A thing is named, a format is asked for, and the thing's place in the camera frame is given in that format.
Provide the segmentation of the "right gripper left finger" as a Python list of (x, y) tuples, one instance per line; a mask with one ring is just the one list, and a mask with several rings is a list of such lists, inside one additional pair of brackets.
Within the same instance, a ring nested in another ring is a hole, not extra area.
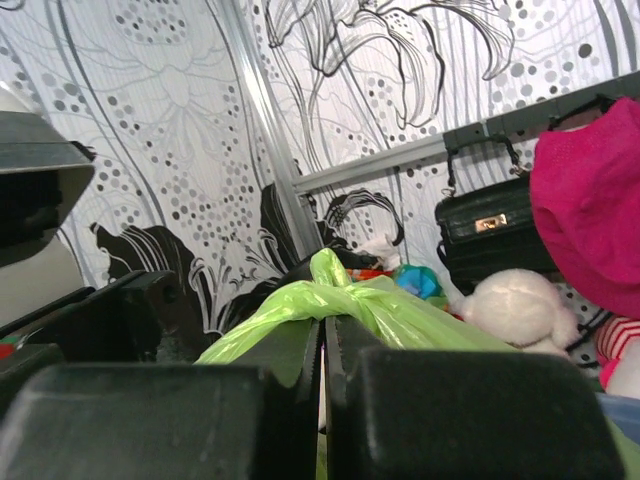
[(5, 479), (311, 479), (316, 321), (278, 326), (227, 365), (40, 371), (1, 428)]

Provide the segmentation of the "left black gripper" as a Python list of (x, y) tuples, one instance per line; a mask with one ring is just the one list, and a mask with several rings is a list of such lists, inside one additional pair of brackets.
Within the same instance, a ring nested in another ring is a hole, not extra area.
[(1, 328), (1, 398), (61, 362), (154, 362), (178, 300), (171, 271), (134, 271), (84, 287)]

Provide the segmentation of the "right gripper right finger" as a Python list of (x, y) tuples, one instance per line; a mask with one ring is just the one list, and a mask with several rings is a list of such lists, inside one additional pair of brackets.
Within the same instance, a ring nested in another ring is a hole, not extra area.
[(332, 479), (621, 479), (594, 392), (566, 360), (386, 347), (325, 323)]

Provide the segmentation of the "green trash bag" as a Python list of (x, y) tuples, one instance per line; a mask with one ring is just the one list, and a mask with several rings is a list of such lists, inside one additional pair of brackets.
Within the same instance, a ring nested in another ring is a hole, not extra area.
[(310, 281), (295, 281), (274, 291), (254, 314), (208, 347), (195, 363), (230, 364), (281, 325), (333, 316), (352, 317), (384, 345), (396, 349), (517, 351), (445, 312), (441, 300), (422, 300), (389, 277), (353, 282), (337, 254), (328, 248), (311, 257), (310, 273)]

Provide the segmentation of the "blue trash bin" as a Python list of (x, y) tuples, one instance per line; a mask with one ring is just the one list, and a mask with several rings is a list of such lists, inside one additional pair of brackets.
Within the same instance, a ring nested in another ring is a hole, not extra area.
[(640, 442), (640, 403), (638, 399), (597, 393), (604, 414), (634, 443)]

